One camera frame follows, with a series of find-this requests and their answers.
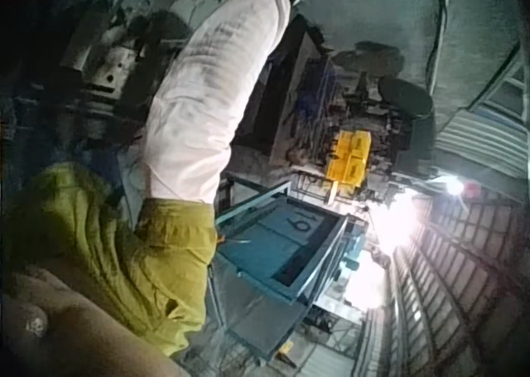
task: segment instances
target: blue metal cart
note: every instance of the blue metal cart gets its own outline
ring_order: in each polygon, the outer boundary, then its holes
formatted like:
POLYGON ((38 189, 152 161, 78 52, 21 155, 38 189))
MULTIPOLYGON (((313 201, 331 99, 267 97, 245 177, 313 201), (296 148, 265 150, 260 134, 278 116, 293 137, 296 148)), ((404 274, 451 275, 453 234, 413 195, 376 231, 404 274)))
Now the blue metal cart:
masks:
POLYGON ((228 208, 231 196, 224 196, 216 223, 225 241, 210 268, 209 314, 270 360, 332 279, 348 217, 290 197, 289 181, 267 189, 229 176, 228 193, 234 184, 257 194, 228 208))

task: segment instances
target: blue metal frame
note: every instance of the blue metal frame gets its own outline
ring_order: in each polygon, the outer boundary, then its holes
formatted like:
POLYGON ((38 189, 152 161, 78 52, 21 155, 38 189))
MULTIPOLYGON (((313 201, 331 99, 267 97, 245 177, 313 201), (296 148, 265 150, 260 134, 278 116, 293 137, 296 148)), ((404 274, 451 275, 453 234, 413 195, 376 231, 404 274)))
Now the blue metal frame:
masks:
MULTIPOLYGON (((275 281, 272 278, 264 282, 263 279, 260 280, 245 273, 244 271, 240 271, 238 265, 231 262, 231 260, 225 257, 222 253, 218 252, 216 254, 216 257, 221 257, 224 263, 228 265, 235 273, 237 273, 238 276, 244 277, 245 280, 249 282, 249 284, 252 284, 254 287, 257 287, 258 290, 262 291, 264 295, 268 297, 274 297, 290 305, 295 302, 298 302, 300 306, 302 306, 303 311, 301 311, 300 317, 295 317, 296 321, 293 323, 292 327, 285 331, 285 334, 280 338, 279 342, 277 343, 277 347, 269 353, 264 353, 262 350, 260 350, 250 342, 247 342, 245 338, 240 336, 238 333, 228 328, 227 332, 239 343, 249 348, 255 356, 270 360, 274 356, 274 354, 279 350, 279 348, 284 344, 284 342, 288 339, 288 337, 292 334, 295 326, 297 326, 303 321, 303 318, 311 309, 313 302, 320 296, 320 294, 325 288, 326 282, 333 274, 334 269, 337 265, 339 251, 341 250, 341 248, 344 247, 341 245, 340 238, 345 231, 348 222, 348 216, 340 215, 330 210, 323 210, 319 206, 311 205, 305 203, 304 201, 299 201, 297 199, 287 197, 287 194, 291 188, 291 183, 289 181, 285 181, 279 185, 274 186, 271 189, 268 189, 264 186, 260 186, 253 182, 246 181, 235 176, 229 176, 228 179, 240 185, 249 187, 260 193, 251 197, 245 202, 230 207, 219 217, 217 217, 215 222, 218 226, 221 225, 221 232, 223 232, 222 225, 234 218, 236 215, 240 215, 240 213, 249 210, 257 205, 263 205, 263 203, 267 200, 272 199, 272 202, 270 203, 270 205, 265 205, 264 207, 256 210, 255 212, 249 215, 245 215, 245 217, 241 220, 238 220, 236 224, 228 226, 224 225, 224 232, 227 235, 238 232, 239 227, 246 225, 248 222, 257 219, 260 215, 263 215, 268 211, 272 210, 275 205, 281 205, 286 203, 295 207, 300 206, 301 210, 307 210, 308 212, 314 211, 316 214, 319 215, 323 215, 323 213, 325 213, 326 215, 337 217, 337 222, 331 226, 330 232, 326 236, 325 241, 319 246, 319 248, 311 257, 309 263, 304 266, 302 271, 299 273, 298 276, 294 278, 294 281, 289 286, 275 281), (311 289, 311 292, 307 293, 307 297, 301 297, 302 293, 307 290, 308 285, 312 283, 314 284, 314 286, 311 289)), ((218 305, 219 300, 217 299, 215 292, 216 287, 212 284, 210 294, 214 298, 214 303, 218 305)), ((222 321, 220 317, 218 317, 218 319, 224 325, 224 321, 222 321)))
POLYGON ((221 225, 225 221, 230 220, 231 218, 234 218, 236 215, 242 213, 243 211, 246 211, 256 205, 259 205, 266 199, 269 199, 271 197, 274 197, 278 193, 284 192, 286 195, 289 193, 289 190, 291 189, 291 182, 290 181, 284 181, 281 184, 278 184, 274 186, 271 189, 267 189, 265 186, 259 186, 258 184, 254 184, 250 181, 243 180, 241 178, 237 178, 234 176, 231 176, 229 178, 231 181, 237 182, 238 184, 245 185, 251 189, 254 189, 255 191, 264 191, 262 193, 258 193, 257 195, 251 197, 250 199, 247 199, 246 201, 239 203, 233 207, 230 207, 225 212, 221 213, 216 219, 215 224, 221 225))

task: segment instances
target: light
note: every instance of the light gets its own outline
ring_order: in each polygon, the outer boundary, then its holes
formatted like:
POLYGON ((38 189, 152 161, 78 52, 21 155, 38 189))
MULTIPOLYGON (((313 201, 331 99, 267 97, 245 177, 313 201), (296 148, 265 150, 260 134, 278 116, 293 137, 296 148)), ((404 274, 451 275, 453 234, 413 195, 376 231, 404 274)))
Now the light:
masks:
POLYGON ((435 184, 446 184, 446 190, 447 193, 453 196, 460 196, 462 192, 464 191, 465 187, 462 181, 460 181, 455 176, 437 176, 433 180, 430 180, 429 182, 435 183, 435 184))
POLYGON ((410 242, 410 235, 417 227, 416 208, 412 202, 416 194, 414 190, 407 189, 394 197, 389 208, 380 206, 374 213, 379 248, 387 255, 392 255, 396 247, 410 242))
POLYGON ((446 181, 447 193, 453 196, 460 196, 464 191, 464 184, 455 176, 446 181))

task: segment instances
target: person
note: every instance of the person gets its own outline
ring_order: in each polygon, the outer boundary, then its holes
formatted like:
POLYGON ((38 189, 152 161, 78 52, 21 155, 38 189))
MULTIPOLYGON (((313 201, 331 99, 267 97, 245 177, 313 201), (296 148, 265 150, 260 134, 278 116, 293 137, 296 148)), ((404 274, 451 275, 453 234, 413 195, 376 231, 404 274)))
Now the person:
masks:
MULTIPOLYGON (((10 270, 35 265, 164 354, 184 349, 186 333, 205 322, 207 266, 217 241, 212 204, 229 145, 298 1, 228 0, 171 64, 146 124, 147 193, 135 231, 107 204, 108 187, 98 176, 72 163, 54 165, 28 184, 3 219, 10 270)), ((15 300, 34 301, 24 293, 34 292, 27 285, 3 289, 15 300)), ((47 313, 55 305, 33 305, 57 322, 47 313)), ((77 330, 91 329, 92 314, 104 319, 102 312, 83 313, 77 330)))
POLYGON ((2 375, 185 377, 188 374, 48 271, 27 267, 2 296, 2 375))

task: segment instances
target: bright light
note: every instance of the bright light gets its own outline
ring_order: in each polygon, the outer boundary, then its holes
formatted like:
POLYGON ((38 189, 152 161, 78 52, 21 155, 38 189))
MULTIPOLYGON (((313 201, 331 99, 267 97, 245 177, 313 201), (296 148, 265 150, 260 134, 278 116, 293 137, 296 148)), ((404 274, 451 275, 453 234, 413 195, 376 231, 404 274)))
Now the bright light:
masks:
POLYGON ((412 203, 416 194, 414 190, 407 189, 395 196, 389 208, 380 206, 373 213, 380 249, 387 255, 392 255, 396 247, 410 241, 409 236, 417 226, 416 208, 412 203))
POLYGON ((464 184, 455 176, 446 182, 447 192, 453 196, 460 196, 464 191, 464 184))
POLYGON ((384 281, 384 269, 363 250, 359 255, 359 269, 349 276, 344 298, 361 311, 380 307, 384 299, 384 281))
POLYGON ((459 196, 464 191, 464 184, 455 176, 437 176, 430 182, 446 184, 447 193, 453 196, 459 196))

